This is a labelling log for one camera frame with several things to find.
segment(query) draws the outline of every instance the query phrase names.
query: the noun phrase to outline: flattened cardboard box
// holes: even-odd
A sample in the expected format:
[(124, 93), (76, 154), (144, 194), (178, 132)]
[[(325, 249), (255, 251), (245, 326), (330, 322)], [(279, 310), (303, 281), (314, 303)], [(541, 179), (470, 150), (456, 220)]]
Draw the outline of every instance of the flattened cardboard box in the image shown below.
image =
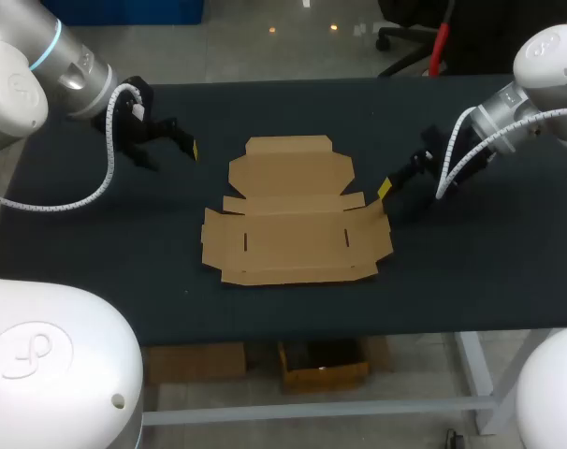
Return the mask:
[(381, 201), (341, 195), (352, 160), (327, 136), (251, 138), (229, 163), (229, 183), (243, 198), (205, 210), (202, 263), (240, 285), (354, 281), (377, 274), (392, 253)]

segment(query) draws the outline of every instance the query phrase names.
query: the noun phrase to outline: floor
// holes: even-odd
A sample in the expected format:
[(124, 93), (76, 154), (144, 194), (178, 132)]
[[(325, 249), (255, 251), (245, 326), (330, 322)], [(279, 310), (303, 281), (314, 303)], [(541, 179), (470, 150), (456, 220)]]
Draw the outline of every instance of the floor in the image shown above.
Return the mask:
[[(75, 28), (121, 78), (150, 83), (299, 80), (375, 77), (413, 48), (393, 39), (392, 50), (374, 48), (385, 25), (376, 0), (207, 0), (199, 26)], [(405, 74), (418, 74), (422, 66)], [(0, 194), (11, 179), (22, 142), (0, 152)], [(498, 377), (526, 331), (483, 333)], [(273, 366), (262, 362), (241, 381), (163, 385), (149, 389), (155, 410), (222, 407), (290, 401), (359, 398), (442, 398), (465, 394), (451, 336), (390, 337), (393, 373), (378, 374), (353, 392), (286, 397)], [(253, 345), (254, 353), (265, 347)], [(147, 429), (145, 448), (389, 447), (442, 449), (446, 429), (468, 435), (472, 449), (521, 449), (511, 424), (495, 437), (476, 436), (469, 413), (320, 418)]]
[[(494, 382), (527, 336), (526, 330), (482, 332), (481, 340)], [(248, 376), (205, 384), (147, 388), (147, 410), (270, 405), (368, 399), (451, 398), (468, 394), (452, 335), (421, 334), (388, 338), (394, 371), (372, 375), (357, 390), (330, 394), (282, 394), (274, 345), (250, 344)], [(292, 419), (147, 427), (143, 447), (180, 448), (402, 448), (443, 449), (448, 428), (467, 436), (470, 449), (523, 449), (516, 425), (501, 435), (477, 436), (471, 413), (423, 413)]]

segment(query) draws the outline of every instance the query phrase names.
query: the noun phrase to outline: cardboard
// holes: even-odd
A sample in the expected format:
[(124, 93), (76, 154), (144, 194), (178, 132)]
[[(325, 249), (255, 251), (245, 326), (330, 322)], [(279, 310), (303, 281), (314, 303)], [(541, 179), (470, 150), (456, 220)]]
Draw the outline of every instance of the cardboard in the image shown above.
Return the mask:
[(202, 262), (240, 285), (354, 281), (377, 274), (392, 253), (381, 201), (341, 195), (352, 160), (327, 136), (251, 138), (229, 164), (244, 198), (205, 210)]
[(234, 379), (246, 374), (243, 343), (153, 346), (145, 348), (148, 385)]

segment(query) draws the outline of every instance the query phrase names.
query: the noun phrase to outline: black tabletop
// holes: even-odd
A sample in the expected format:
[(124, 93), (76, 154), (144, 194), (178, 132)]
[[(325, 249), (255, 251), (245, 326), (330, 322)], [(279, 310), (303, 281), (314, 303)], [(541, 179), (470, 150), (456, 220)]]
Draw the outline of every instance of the black tabletop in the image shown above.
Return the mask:
[[(378, 276), (339, 284), (238, 287), (201, 265), (204, 208), (231, 195), (228, 162), (251, 136), (328, 135), (352, 156), (347, 192), (373, 200), (430, 124), (450, 129), (505, 77), (325, 80), (156, 87), (154, 115), (176, 116), (200, 150), (145, 148), (159, 174), (117, 156), (115, 179), (81, 210), (0, 213), (0, 278), (57, 282), (113, 304), (141, 344), (295, 339), (567, 326), (567, 150), (539, 138), (465, 183), (419, 220), (392, 225)], [(24, 151), (7, 196), (61, 204), (105, 174), (104, 139), (51, 116)], [(433, 180), (407, 186), (392, 219)]]

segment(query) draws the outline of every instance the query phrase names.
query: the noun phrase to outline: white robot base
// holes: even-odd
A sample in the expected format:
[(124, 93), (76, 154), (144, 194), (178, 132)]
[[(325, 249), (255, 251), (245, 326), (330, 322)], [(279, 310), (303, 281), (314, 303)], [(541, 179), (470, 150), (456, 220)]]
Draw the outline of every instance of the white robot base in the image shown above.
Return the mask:
[(0, 281), (0, 449), (135, 449), (142, 356), (125, 319), (82, 290)]

